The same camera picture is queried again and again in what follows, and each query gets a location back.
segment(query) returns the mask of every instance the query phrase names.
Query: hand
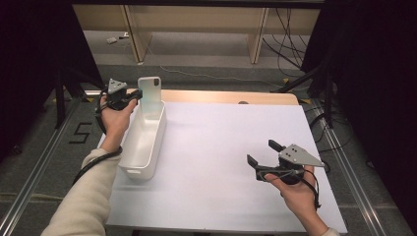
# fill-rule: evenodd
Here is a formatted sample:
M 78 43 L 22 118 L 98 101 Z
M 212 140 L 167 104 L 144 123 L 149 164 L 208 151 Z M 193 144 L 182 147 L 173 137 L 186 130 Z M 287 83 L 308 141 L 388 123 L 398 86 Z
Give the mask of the hand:
M 313 166 L 305 166 L 304 169 L 314 172 Z M 295 185 L 286 185 L 272 174 L 266 174 L 265 178 L 281 192 L 286 205 L 298 217 L 309 235 L 322 235 L 328 230 L 316 212 L 314 193 L 306 184 L 300 182 Z M 304 179 L 312 186 L 316 186 L 311 173 L 306 171 Z
M 313 166 L 305 166 L 306 170 L 314 172 Z M 275 175 L 267 174 L 265 178 L 272 183 L 284 197 L 285 203 L 296 215 L 306 211 L 316 211 L 314 206 L 314 193 L 302 182 L 295 185 L 286 185 Z M 309 172 L 304 173 L 304 179 L 312 186 L 316 186 L 313 175 Z
M 106 96 L 101 98 L 100 104 L 105 102 Z M 122 143 L 123 136 L 129 128 L 130 116 L 135 109 L 138 101 L 132 99 L 129 105 L 123 110 L 116 111 L 110 108 L 104 108 L 101 111 L 101 120 L 106 129 L 106 137 L 101 144 L 101 148 L 108 152 L 116 151 Z

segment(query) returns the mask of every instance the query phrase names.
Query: right hand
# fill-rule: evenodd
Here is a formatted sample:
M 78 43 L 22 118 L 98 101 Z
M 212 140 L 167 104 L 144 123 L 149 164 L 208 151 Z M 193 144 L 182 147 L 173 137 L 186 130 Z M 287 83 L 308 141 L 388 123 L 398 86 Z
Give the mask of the right hand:
M 314 172 L 313 166 L 305 166 L 304 169 Z M 295 185 L 286 185 L 272 174 L 266 174 L 265 178 L 281 192 L 286 205 L 294 214 L 299 216 L 308 212 L 316 212 L 314 193 L 307 185 L 302 182 Z M 312 186 L 316 186 L 316 181 L 311 173 L 306 171 L 304 179 Z

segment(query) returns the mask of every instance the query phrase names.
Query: left hand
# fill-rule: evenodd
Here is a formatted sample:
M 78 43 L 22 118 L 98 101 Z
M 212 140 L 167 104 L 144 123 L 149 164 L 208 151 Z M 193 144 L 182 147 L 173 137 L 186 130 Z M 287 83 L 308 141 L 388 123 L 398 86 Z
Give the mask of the left hand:
M 103 104 L 105 99 L 106 96 L 102 97 L 100 104 Z M 130 116 L 137 104 L 138 101 L 132 99 L 123 110 L 117 111 L 107 107 L 101 111 L 101 120 L 106 129 L 106 137 L 100 146 L 101 148 L 108 152 L 116 151 L 119 148 L 123 136 L 129 128 Z

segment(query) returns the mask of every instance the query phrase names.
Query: white object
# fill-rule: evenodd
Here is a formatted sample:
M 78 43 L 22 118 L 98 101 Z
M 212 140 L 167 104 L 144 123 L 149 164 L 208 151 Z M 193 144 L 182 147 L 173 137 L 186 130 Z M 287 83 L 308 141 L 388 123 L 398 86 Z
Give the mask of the white object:
M 152 179 L 117 171 L 108 225 L 170 231 L 278 234 L 305 232 L 274 186 L 256 180 L 247 154 L 275 166 L 268 146 L 297 144 L 319 156 L 301 106 L 166 102 L 167 126 Z M 318 213 L 346 227 L 325 171 Z
M 159 77 L 139 78 L 138 87 L 143 98 L 131 116 L 119 166 L 129 178 L 150 179 L 166 126 L 165 103 L 161 100 Z
M 117 39 L 115 37 L 107 38 L 107 43 L 108 44 L 115 43 L 115 42 L 117 42 Z

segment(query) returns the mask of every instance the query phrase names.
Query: black strap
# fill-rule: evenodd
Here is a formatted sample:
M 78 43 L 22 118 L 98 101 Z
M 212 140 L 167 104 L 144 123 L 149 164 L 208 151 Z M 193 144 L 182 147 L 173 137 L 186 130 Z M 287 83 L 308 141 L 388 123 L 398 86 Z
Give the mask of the black strap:
M 305 180 L 303 178 L 300 178 L 300 181 L 303 182 L 305 185 L 307 185 L 307 187 L 309 187 L 313 191 L 313 194 L 314 194 L 314 206 L 315 206 L 315 208 L 317 210 L 318 208 L 320 208 L 322 206 L 319 203 L 319 182 L 317 181 L 316 175 L 314 175 L 313 172 L 311 172 L 309 170 L 306 170 L 306 169 L 304 169 L 304 170 L 306 172 L 309 172 L 310 174 L 312 174 L 313 177 L 314 177 L 314 179 L 316 180 L 316 183 L 317 183 L 317 191 L 316 191 L 316 188 L 313 185 L 311 185 L 309 182 L 307 182 L 307 180 Z
M 97 105 L 95 107 L 95 114 L 94 114 L 95 120 L 97 121 L 97 124 L 100 127 L 101 131 L 104 133 L 104 135 L 106 134 L 106 129 L 101 119 L 101 111 L 107 106 L 106 104 L 101 105 L 100 102 L 101 102 L 101 98 L 103 97 L 103 94 L 107 92 L 107 90 L 108 90 L 107 87 L 101 90 L 100 95 L 98 96 Z

